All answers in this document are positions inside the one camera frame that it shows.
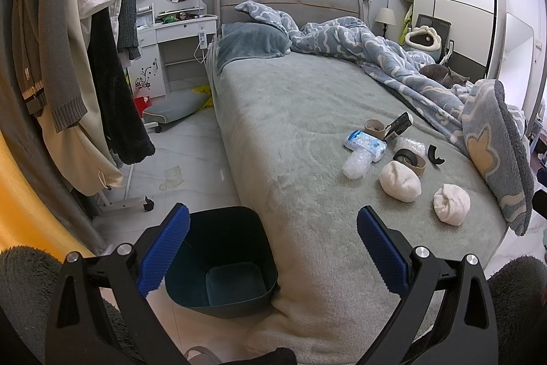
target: dark gray knit sweater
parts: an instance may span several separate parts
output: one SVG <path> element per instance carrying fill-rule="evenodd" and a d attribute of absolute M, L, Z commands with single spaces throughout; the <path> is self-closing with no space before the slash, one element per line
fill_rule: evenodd
<path fill-rule="evenodd" d="M 87 109 L 72 64 L 65 0 L 16 0 L 14 17 L 22 61 L 17 81 L 28 111 L 39 116 L 48 104 L 57 132 L 74 126 Z"/>
<path fill-rule="evenodd" d="M 141 55 L 137 37 L 137 0 L 121 0 L 118 24 L 118 51 L 127 50 L 129 59 L 136 60 Z"/>

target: wardrobe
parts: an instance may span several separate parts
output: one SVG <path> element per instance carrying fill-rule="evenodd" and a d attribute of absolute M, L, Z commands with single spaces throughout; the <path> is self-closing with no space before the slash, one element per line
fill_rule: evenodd
<path fill-rule="evenodd" d="M 420 14 L 448 21 L 454 53 L 448 65 L 472 82 L 496 78 L 503 53 L 506 0 L 389 0 L 399 27 L 390 39 L 399 40 L 412 3 L 412 26 Z"/>

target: gray cat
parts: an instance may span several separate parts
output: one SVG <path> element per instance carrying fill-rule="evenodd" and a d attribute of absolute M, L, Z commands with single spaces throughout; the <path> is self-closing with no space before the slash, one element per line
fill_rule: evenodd
<path fill-rule="evenodd" d="M 461 76 L 440 64 L 424 65 L 419 72 L 446 88 L 452 88 L 456 84 L 465 86 L 466 82 L 469 81 L 469 78 Z"/>

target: yellow curtain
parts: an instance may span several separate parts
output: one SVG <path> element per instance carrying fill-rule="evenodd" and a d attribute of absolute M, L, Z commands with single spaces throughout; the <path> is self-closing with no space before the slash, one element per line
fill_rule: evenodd
<path fill-rule="evenodd" d="M 73 250 L 84 257 L 93 257 L 40 201 L 17 167 L 1 133 L 0 200 L 0 250 L 27 245 L 43 249 L 60 261 Z"/>

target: caster wheel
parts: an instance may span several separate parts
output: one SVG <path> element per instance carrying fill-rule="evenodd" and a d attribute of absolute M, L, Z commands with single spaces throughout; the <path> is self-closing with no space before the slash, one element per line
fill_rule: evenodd
<path fill-rule="evenodd" d="M 148 197 L 144 197 L 144 199 L 146 200 L 146 204 L 142 205 L 144 208 L 144 211 L 150 212 L 152 209 L 154 209 L 154 202 Z"/>

